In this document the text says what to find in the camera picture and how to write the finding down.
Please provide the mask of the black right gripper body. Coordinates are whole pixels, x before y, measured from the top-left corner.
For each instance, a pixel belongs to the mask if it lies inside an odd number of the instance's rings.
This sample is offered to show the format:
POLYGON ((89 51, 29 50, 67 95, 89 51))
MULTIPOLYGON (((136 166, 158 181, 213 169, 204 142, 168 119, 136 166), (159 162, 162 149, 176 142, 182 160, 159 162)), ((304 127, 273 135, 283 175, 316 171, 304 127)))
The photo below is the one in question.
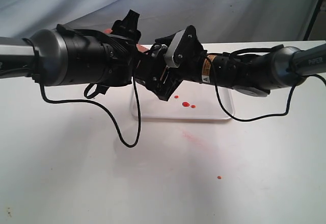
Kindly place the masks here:
MULTIPOLYGON (((155 43, 164 44, 169 47, 171 41, 171 37, 165 37, 156 39, 155 43)), ((160 100, 168 101, 183 81, 201 83, 204 54, 204 48, 197 38, 190 57, 187 58, 178 68, 170 68, 166 65, 160 80, 145 81, 146 89, 153 92, 160 100)))

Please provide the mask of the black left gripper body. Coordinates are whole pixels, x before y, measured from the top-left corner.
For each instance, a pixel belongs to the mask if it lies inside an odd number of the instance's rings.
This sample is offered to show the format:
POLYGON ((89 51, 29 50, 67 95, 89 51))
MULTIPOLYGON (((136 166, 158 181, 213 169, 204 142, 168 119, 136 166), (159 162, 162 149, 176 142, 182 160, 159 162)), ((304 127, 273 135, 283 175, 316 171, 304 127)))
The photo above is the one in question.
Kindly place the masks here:
POLYGON ((111 87, 124 87, 131 84, 134 60, 137 57, 137 44, 141 37, 138 30, 139 13, 129 10, 122 20, 112 26, 103 43, 104 65, 101 78, 101 93, 104 95, 111 87))

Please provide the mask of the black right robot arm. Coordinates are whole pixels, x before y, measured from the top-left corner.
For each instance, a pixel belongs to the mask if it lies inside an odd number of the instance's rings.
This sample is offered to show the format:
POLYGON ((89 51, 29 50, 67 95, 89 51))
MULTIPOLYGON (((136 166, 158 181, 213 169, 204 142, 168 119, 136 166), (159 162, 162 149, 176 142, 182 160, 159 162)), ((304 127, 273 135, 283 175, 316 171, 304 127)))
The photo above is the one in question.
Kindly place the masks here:
POLYGON ((182 55, 181 64, 168 67, 163 54, 144 86, 167 101, 183 81, 266 97, 271 90, 298 86, 309 75, 325 72, 325 45, 301 50, 283 44, 244 48, 231 53, 208 53, 198 41, 182 55))

